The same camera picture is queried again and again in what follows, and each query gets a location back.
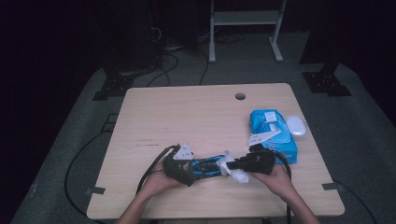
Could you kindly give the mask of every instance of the gray floor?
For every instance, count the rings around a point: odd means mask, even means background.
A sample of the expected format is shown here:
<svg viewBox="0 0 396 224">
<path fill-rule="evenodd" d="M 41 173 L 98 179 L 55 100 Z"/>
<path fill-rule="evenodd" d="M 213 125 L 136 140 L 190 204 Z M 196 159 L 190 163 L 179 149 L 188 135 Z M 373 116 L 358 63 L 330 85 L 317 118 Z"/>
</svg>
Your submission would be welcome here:
<svg viewBox="0 0 396 224">
<path fill-rule="evenodd" d="M 329 97 L 324 93 L 311 93 L 302 72 L 318 71 L 322 64 L 299 64 L 307 33 L 280 35 L 278 43 L 285 59 L 283 63 L 276 62 L 267 37 L 268 34 L 246 35 L 243 41 L 234 44 L 217 44 L 217 62 L 208 66 L 202 85 L 289 83 L 331 176 L 359 195 L 378 223 L 394 223 L 395 127 L 363 88 L 359 77 L 343 65 L 335 74 L 352 96 Z M 201 45 L 200 49 L 207 55 L 207 44 Z M 178 65 L 168 72 L 170 84 L 198 85 L 206 66 L 204 54 L 182 50 L 173 55 L 178 58 Z M 171 68 L 175 62 L 175 58 L 164 56 L 163 68 Z M 157 70 L 137 78 L 134 87 L 146 87 L 161 72 Z M 80 149 L 101 132 L 107 115 L 120 111 L 122 97 L 92 101 L 105 79 L 103 70 L 92 75 L 12 223 L 93 223 L 67 201 L 64 178 Z M 162 76 L 151 87 L 167 85 L 166 76 Z M 70 169 L 67 189 L 70 198 L 84 212 L 91 198 L 87 189 L 92 189 L 95 184 L 110 137 L 111 133 L 103 133 L 95 138 L 84 147 Z M 345 213 L 340 217 L 321 217 L 322 223 L 373 223 L 350 191 L 340 190 L 340 195 L 346 207 Z M 284 217 L 271 220 L 286 223 Z M 231 223 L 230 220 L 207 221 L 211 222 Z"/>
</svg>

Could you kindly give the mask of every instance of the blue package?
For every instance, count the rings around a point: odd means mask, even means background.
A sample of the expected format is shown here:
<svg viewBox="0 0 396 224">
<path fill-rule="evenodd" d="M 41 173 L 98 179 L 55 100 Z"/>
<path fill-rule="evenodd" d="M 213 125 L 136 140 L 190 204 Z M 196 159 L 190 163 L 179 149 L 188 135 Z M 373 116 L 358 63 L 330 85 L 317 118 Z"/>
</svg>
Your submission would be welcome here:
<svg viewBox="0 0 396 224">
<path fill-rule="evenodd" d="M 288 163 L 297 162 L 297 146 L 291 137 L 288 125 L 277 110 L 253 110 L 250 114 L 250 129 L 252 133 L 266 133 L 280 130 L 281 132 L 279 134 L 262 142 L 262 145 L 283 154 Z"/>
</svg>

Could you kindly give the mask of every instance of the light wood table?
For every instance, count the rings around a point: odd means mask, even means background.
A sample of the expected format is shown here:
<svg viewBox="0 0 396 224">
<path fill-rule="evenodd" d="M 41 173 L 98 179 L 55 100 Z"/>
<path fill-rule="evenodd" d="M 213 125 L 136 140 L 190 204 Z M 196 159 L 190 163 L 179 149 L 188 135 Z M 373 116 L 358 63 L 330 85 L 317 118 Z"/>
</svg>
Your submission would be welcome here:
<svg viewBox="0 0 396 224">
<path fill-rule="evenodd" d="M 243 93 L 245 100 L 235 95 Z M 136 88 L 126 93 L 96 187 L 88 217 L 117 218 L 134 197 L 138 182 L 166 148 L 188 143 L 195 159 L 224 154 L 246 156 L 249 115 L 254 109 L 277 109 L 286 119 L 304 117 L 288 84 L 247 84 Z M 312 133 L 294 138 L 298 162 L 292 182 L 317 216 L 345 211 Z M 286 205 L 254 178 L 238 184 L 230 176 L 196 181 L 152 198 L 143 218 L 282 217 Z"/>
</svg>

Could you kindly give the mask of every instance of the person's right hand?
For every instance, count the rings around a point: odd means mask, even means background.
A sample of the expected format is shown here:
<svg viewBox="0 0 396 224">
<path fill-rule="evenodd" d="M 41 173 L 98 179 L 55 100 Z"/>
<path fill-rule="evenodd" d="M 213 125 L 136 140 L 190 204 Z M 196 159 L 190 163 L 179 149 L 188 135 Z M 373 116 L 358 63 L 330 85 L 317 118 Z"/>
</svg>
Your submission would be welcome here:
<svg viewBox="0 0 396 224">
<path fill-rule="evenodd" d="M 281 197 L 282 199 L 288 198 L 293 194 L 297 193 L 294 188 L 291 180 L 286 172 L 285 168 L 283 168 L 280 164 L 275 164 L 273 172 L 270 175 L 265 175 L 261 173 L 249 173 L 254 178 L 260 180 L 263 184 L 265 184 L 269 190 L 271 190 L 274 194 Z"/>
</svg>

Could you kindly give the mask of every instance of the white metal stand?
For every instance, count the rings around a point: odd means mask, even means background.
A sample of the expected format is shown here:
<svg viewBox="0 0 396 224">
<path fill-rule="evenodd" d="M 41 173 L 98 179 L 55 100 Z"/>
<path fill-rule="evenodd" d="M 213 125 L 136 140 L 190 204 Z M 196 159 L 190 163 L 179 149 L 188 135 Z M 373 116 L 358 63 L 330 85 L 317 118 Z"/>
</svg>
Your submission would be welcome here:
<svg viewBox="0 0 396 224">
<path fill-rule="evenodd" d="M 215 11 L 214 1 L 212 0 L 210 6 L 210 42 L 209 42 L 209 61 L 214 63 L 216 61 L 215 52 L 215 26 L 216 25 L 261 25 L 274 24 L 274 36 L 270 36 L 271 48 L 275 54 L 278 63 L 283 62 L 283 57 L 277 46 L 277 37 L 279 35 L 280 25 L 283 20 L 283 15 L 287 0 L 282 0 L 280 10 L 266 10 L 266 11 Z"/>
</svg>

